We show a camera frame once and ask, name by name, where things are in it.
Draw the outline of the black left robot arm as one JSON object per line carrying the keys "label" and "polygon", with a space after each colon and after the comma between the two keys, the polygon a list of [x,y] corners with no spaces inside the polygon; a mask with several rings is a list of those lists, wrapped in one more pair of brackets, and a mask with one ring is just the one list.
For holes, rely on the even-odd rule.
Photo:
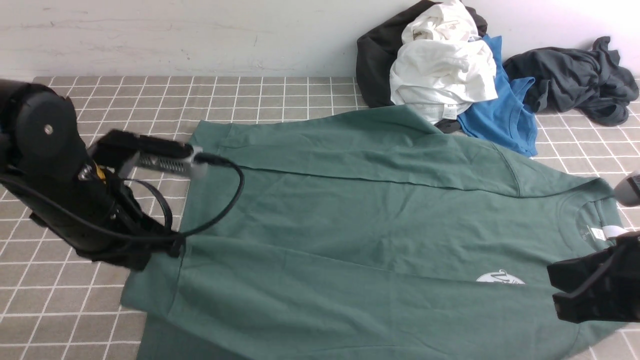
{"label": "black left robot arm", "polygon": [[86,146],[71,98],[43,84],[1,80],[1,185],[84,259],[142,271],[154,253],[180,256],[186,239],[173,230],[167,201],[142,183],[160,203],[160,223],[127,185],[133,167],[160,145],[172,154],[187,150],[123,130]]}

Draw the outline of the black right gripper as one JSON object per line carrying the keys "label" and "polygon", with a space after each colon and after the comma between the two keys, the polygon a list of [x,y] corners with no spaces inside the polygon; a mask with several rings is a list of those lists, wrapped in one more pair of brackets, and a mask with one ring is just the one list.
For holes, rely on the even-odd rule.
{"label": "black right gripper", "polygon": [[560,321],[640,321],[639,232],[618,235],[606,249],[547,266]]}

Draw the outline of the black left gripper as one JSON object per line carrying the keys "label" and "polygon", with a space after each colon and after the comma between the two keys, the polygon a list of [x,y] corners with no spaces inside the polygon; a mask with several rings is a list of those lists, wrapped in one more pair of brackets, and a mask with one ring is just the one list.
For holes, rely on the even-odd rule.
{"label": "black left gripper", "polygon": [[29,178],[40,193],[29,199],[32,214],[76,253],[131,271],[143,271],[155,253],[178,257],[185,237],[143,212],[121,178],[84,165],[65,180],[48,175]]}

